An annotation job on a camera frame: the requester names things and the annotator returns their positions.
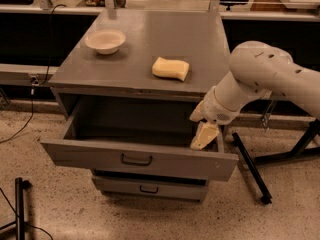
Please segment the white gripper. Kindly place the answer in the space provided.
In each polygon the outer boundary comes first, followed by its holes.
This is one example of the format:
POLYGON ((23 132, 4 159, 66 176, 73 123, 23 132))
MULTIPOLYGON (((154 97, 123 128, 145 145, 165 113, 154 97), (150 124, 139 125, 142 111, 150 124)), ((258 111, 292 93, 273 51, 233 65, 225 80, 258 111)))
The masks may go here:
POLYGON ((216 87, 213 86, 205 94, 202 102, 198 103, 189 117, 193 122, 198 122, 203 118, 208 121, 198 124, 196 135, 190 144, 190 148, 193 150, 205 148, 218 136, 219 128, 217 124, 228 125, 240 113, 239 109, 232 111, 223 107, 215 97, 215 89, 216 87))

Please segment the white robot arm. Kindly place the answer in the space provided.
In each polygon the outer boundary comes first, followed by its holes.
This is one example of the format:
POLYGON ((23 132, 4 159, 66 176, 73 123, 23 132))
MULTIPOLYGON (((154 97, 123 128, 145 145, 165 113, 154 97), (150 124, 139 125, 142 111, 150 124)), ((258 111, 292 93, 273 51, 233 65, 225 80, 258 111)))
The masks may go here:
POLYGON ((293 62, 291 55, 258 41, 246 41, 229 57, 229 72, 206 93, 190 115, 198 124, 190 147, 201 150, 248 103, 273 92, 320 119, 320 73, 293 62))

